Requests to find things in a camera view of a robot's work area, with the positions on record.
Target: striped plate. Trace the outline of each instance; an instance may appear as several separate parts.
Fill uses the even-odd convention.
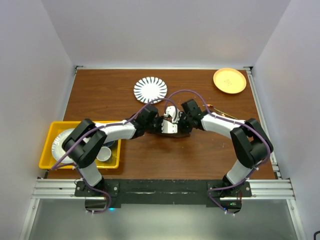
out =
[[[151,100],[164,98],[167,95],[167,85],[158,77],[147,76],[140,79],[133,88],[133,93],[137,100],[147,104]],[[152,104],[161,102],[162,100],[154,101]]]

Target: yellow plate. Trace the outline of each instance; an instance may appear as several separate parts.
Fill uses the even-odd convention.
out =
[[[113,123],[116,121],[94,121],[102,124]],[[51,123],[48,135],[46,137],[42,155],[39,161],[39,168],[50,169],[57,161],[51,153],[51,146],[56,137],[67,129],[75,128],[80,121],[54,121]],[[112,149],[112,160],[102,162],[95,160],[98,169],[116,169],[119,167],[121,140],[118,140],[117,147]],[[63,166],[61,169],[72,169],[72,166]]]
[[[218,89],[227,94],[238,94],[247,86],[245,76],[233,68],[221,68],[216,71],[213,82]]]

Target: white wall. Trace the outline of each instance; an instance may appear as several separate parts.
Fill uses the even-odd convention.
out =
[[[0,239],[18,239],[72,63],[40,0],[0,2]]]
[[[308,239],[320,230],[320,1],[292,0],[253,68],[284,178]]]
[[[42,0],[75,65],[253,66],[290,0]]]

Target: yellow bin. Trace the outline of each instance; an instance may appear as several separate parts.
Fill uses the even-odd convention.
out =
[[[114,123],[117,121],[95,121],[102,124]],[[51,123],[48,135],[45,140],[44,148],[39,162],[39,168],[50,169],[57,161],[51,153],[52,143],[56,137],[67,129],[74,129],[80,121],[54,121]],[[117,148],[112,149],[112,160],[101,162],[95,160],[98,169],[116,169],[119,167],[121,140],[118,140]],[[72,169],[72,166],[64,166],[61,169]]]

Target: brown tabletop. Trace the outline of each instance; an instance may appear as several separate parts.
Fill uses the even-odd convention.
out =
[[[201,94],[208,104],[238,119],[259,119],[248,76],[246,88],[239,94],[226,94],[213,83],[216,70],[151,70],[151,69],[99,69],[78,70],[64,121],[123,120],[138,111],[143,104],[136,100],[133,87],[147,76],[165,81],[167,96],[190,89]],[[201,100],[190,92],[179,93],[172,99],[177,105],[195,99],[203,109]],[[164,113],[164,101],[155,104],[159,114]],[[153,134],[124,140],[121,145],[118,169],[101,170],[105,178],[117,179],[221,179],[236,160],[230,139],[217,133],[194,129],[190,137],[171,138]],[[78,178],[75,171],[50,171],[48,178]],[[251,179],[274,179],[271,163],[255,172]]]

